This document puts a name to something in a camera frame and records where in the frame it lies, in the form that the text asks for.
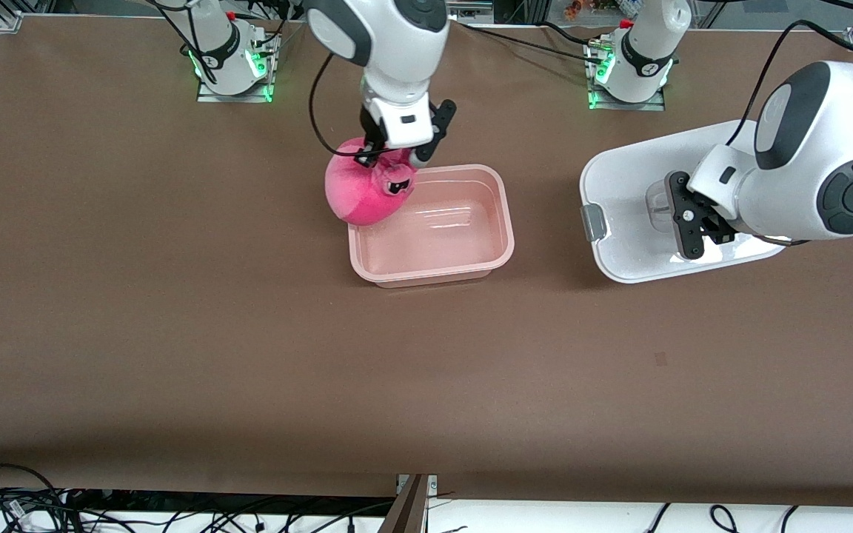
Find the pink plush toy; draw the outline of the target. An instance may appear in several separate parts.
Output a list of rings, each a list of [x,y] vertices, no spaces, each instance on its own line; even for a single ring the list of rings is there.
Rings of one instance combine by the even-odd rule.
[[[353,226],[375,225],[397,212],[415,186],[417,168],[412,149],[378,156],[365,167],[352,156],[334,155],[324,175],[327,202],[336,216]]]

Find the white box lid grey latches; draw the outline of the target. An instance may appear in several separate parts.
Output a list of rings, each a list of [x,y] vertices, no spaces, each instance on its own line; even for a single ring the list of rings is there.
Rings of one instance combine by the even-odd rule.
[[[673,210],[663,180],[693,172],[736,121],[661,136],[596,155],[579,179],[582,220],[595,263],[615,282],[636,284],[721,269],[775,256],[782,247],[747,234],[717,245],[705,239],[700,259],[678,254]]]

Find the pink plastic box base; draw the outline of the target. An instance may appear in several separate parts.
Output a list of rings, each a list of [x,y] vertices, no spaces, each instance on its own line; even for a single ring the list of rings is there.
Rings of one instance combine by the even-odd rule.
[[[348,227],[355,273],[382,288],[465,282],[512,257],[504,183],[488,166],[426,168],[405,204],[375,225]]]

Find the grey metal shelf box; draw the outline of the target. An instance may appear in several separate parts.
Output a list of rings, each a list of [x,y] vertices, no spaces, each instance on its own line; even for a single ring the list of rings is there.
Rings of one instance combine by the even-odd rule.
[[[446,0],[446,4],[454,19],[479,24],[493,24],[495,21],[493,0]]]

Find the brown table cover sheet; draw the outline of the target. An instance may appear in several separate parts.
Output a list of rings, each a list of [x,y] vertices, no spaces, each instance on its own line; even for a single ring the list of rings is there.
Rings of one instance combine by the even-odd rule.
[[[853,238],[642,284],[598,269],[603,150],[737,119],[773,33],[690,33],[662,113],[461,26],[435,166],[504,180],[484,279],[349,262],[287,27],[270,104],[203,104],[161,19],[0,34],[0,463],[71,488],[853,505]]]

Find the colourful small figurines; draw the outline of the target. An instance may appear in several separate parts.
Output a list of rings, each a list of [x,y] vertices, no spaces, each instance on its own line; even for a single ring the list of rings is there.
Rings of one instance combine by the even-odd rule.
[[[586,16],[616,16],[620,6],[618,0],[568,0],[562,13],[566,21],[577,21]]]

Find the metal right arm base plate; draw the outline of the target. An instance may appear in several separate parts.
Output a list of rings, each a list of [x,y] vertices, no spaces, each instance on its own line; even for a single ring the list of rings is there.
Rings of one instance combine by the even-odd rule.
[[[271,104],[274,101],[275,75],[280,63],[281,35],[271,35],[271,39],[258,41],[260,47],[253,52],[244,52],[246,71],[243,80],[251,85],[235,94],[214,92],[201,80],[198,84],[196,100],[199,102],[246,102],[247,104]]]

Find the brown table support post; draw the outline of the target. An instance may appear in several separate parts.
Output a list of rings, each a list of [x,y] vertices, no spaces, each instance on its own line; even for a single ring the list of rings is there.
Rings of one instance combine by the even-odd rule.
[[[377,533],[424,533],[430,496],[427,475],[412,475],[397,495]]]

